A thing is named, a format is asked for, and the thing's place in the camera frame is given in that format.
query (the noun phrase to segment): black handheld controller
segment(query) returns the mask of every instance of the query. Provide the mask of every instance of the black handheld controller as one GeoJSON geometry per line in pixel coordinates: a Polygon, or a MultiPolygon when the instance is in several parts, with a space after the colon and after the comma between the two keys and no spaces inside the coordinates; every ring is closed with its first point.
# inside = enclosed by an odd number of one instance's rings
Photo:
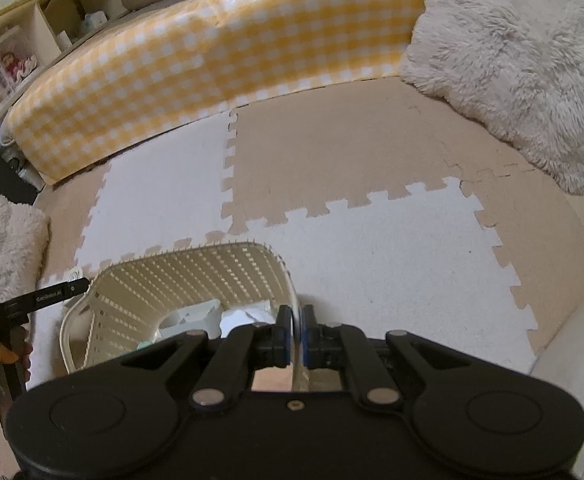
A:
{"type": "MultiPolygon", "coordinates": [[[[21,325],[28,322],[27,315],[72,296],[87,292],[89,280],[81,278],[73,282],[57,283],[35,290],[12,300],[0,303],[0,343],[21,355],[24,350],[25,330],[21,325]]],[[[17,397],[25,392],[24,370],[20,362],[0,366],[0,421],[4,422],[7,410],[17,397]]]]}

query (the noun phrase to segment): yellow gingham cushion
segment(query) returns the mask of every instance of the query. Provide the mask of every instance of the yellow gingham cushion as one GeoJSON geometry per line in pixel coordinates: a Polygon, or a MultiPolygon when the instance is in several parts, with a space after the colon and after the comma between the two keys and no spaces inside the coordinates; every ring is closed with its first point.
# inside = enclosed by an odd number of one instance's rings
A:
{"type": "Polygon", "coordinates": [[[188,0],[113,27],[6,117],[49,183],[261,99],[397,73],[423,0],[188,0]]]}

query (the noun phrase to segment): beige foam mat tile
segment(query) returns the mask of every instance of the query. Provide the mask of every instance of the beige foam mat tile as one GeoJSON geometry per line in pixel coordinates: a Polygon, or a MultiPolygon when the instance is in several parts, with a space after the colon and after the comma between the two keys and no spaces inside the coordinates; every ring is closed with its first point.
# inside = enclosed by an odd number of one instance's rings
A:
{"type": "Polygon", "coordinates": [[[502,246],[501,266],[512,264],[520,286],[510,290],[519,308],[529,304],[538,329],[528,337],[534,352],[544,348],[584,299],[584,228],[566,195],[541,171],[509,176],[483,172],[464,182],[485,211],[479,222],[493,226],[502,246]]]}
{"type": "Polygon", "coordinates": [[[299,208],[328,214],[334,200],[364,206],[373,191],[391,199],[415,182],[445,186],[456,170],[419,126],[419,111],[397,111],[403,87],[393,78],[361,81],[240,108],[226,160],[234,168],[225,184],[232,202],[223,209],[233,217],[230,233],[245,232],[252,219],[285,223],[285,212],[299,208]]]}
{"type": "Polygon", "coordinates": [[[105,163],[57,186],[46,186],[35,206],[50,218],[50,241],[43,262],[41,282],[62,279],[76,265],[74,254],[83,244],[82,232],[110,169],[105,163]]]}

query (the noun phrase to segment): fluffy pillow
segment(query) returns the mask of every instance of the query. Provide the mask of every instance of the fluffy pillow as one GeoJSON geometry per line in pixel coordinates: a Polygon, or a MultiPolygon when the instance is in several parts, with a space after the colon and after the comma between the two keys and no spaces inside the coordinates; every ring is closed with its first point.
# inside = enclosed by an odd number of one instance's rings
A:
{"type": "Polygon", "coordinates": [[[584,191],[584,0],[425,0],[399,72],[584,191]]]}
{"type": "Polygon", "coordinates": [[[0,303],[35,290],[48,240],[45,213],[0,194],[0,303]]]}

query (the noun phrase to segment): laundry basket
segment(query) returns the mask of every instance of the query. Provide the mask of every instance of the laundry basket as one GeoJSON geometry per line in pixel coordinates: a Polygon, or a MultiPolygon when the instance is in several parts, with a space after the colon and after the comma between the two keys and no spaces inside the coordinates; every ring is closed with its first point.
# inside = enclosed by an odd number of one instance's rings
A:
{"type": "Polygon", "coordinates": [[[273,307],[298,301],[285,264],[254,242],[202,246],[114,264],[91,283],[60,327],[65,367],[76,371],[70,349],[72,323],[89,308],[92,315],[85,359],[90,367],[136,350],[151,340],[167,314],[184,306],[219,300],[223,309],[271,300],[273,307]]]}

